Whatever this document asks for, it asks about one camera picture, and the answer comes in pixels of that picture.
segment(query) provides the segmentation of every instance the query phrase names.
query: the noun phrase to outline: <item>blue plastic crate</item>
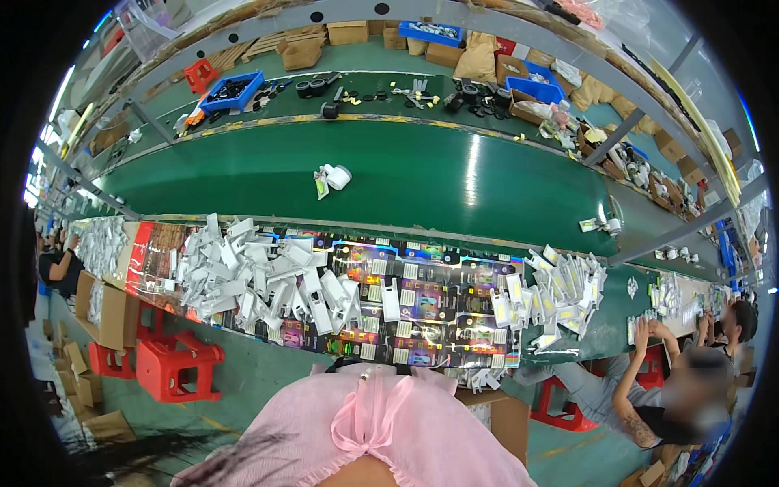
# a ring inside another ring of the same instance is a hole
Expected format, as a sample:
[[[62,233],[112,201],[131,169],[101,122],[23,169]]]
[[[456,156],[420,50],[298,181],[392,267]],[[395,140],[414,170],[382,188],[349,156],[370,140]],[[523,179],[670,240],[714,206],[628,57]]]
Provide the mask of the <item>blue plastic crate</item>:
[[[552,71],[545,68],[544,66],[539,66],[537,64],[534,64],[532,62],[522,61],[525,63],[525,66],[527,67],[527,71],[535,74],[540,74],[544,78],[546,78],[549,83],[539,83],[538,81],[533,81],[532,79],[525,79],[525,78],[517,78],[516,76],[507,76],[506,77],[506,89],[507,90],[518,90],[522,93],[527,93],[534,97],[538,101],[543,101],[544,103],[560,103],[560,101],[566,97],[566,92],[562,89],[560,86],[560,83],[557,82],[557,79],[555,78],[555,75],[552,74]]]
[[[231,108],[237,108],[238,110],[243,110],[243,108],[249,102],[249,98],[254,96],[254,93],[259,89],[259,85],[265,83],[265,77],[263,76],[262,71],[248,72],[246,74],[220,79],[217,82],[217,84],[214,85],[213,88],[211,88],[211,91],[209,91],[208,94],[211,95],[219,91],[219,89],[222,86],[224,86],[224,84],[229,79],[233,79],[236,81],[243,81],[245,79],[250,79],[252,82],[249,83],[248,86],[244,88],[244,90],[235,98],[226,98],[224,100],[215,100],[215,101],[205,101],[201,103],[200,108],[203,110],[203,113],[205,113],[206,115],[211,115],[211,113],[214,111],[229,110]]]
[[[445,26],[438,24],[440,27],[449,27],[457,31],[457,39],[447,36],[439,36],[438,34],[430,34],[429,32],[422,32],[421,30],[412,29],[408,24],[412,23],[410,20],[404,20],[397,27],[398,35],[403,37],[411,37],[412,39],[419,39],[420,41],[432,42],[435,44],[443,44],[452,48],[458,48],[460,42],[463,40],[463,30],[455,26]]]

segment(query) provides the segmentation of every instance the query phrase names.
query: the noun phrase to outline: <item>dark hair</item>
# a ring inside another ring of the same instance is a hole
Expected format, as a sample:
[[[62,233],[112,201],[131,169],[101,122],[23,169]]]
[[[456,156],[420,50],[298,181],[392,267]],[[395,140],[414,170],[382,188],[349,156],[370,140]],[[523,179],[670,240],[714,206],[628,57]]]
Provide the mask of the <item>dark hair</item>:
[[[746,301],[737,301],[731,305],[735,324],[741,327],[741,334],[738,336],[738,342],[742,343],[755,336],[757,329],[757,319],[755,311],[751,304]]]

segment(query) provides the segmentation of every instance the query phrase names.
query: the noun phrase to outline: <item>pink shirt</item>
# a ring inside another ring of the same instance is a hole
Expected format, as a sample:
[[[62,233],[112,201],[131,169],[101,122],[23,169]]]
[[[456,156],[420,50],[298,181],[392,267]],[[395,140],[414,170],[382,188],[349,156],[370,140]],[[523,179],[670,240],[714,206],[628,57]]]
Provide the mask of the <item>pink shirt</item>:
[[[386,463],[400,487],[536,486],[453,397],[454,379],[416,367],[398,376],[377,364],[323,370],[314,365],[280,390],[230,453],[187,468],[171,487],[309,487],[364,454]]]

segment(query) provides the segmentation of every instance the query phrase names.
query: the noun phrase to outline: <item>white plastic part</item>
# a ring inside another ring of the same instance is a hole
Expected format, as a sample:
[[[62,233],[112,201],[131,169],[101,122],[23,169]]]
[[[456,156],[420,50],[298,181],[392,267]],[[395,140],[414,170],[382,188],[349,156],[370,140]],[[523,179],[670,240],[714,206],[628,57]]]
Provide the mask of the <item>white plastic part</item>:
[[[397,278],[392,278],[392,285],[382,283],[382,307],[384,309],[384,323],[400,321],[400,303],[397,297]]]

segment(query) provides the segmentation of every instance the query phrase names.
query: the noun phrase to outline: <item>woman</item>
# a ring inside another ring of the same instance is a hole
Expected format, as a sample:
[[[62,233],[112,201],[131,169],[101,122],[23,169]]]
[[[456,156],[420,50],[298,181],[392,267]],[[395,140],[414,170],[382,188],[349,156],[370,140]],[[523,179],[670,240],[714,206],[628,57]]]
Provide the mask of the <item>woman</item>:
[[[666,381],[664,389],[653,387],[645,390],[636,382],[636,374],[646,357],[649,337],[663,339],[674,365],[672,370],[678,371]],[[661,443],[705,443],[705,440],[721,431],[720,423],[725,418],[719,410],[712,416],[709,404],[724,401],[726,389],[722,387],[724,381],[722,384],[712,382],[710,371],[712,368],[727,370],[728,363],[718,361],[716,356],[712,359],[696,353],[677,359],[679,345],[673,333],[655,319],[649,323],[643,319],[639,321],[635,343],[636,353],[633,358],[622,354],[606,359],[607,368],[603,377],[588,372],[576,363],[518,369],[513,377],[518,383],[529,385],[552,375],[557,376],[585,418],[605,425],[641,448],[651,448]],[[721,374],[717,376],[715,373],[716,378],[721,378]],[[666,391],[666,388],[673,390],[673,394],[664,392],[667,397],[662,401],[661,390]],[[712,428],[712,417],[717,420],[716,429]]]
[[[280,390],[241,439],[177,475],[183,485],[519,485],[524,465],[432,370],[314,365]]]

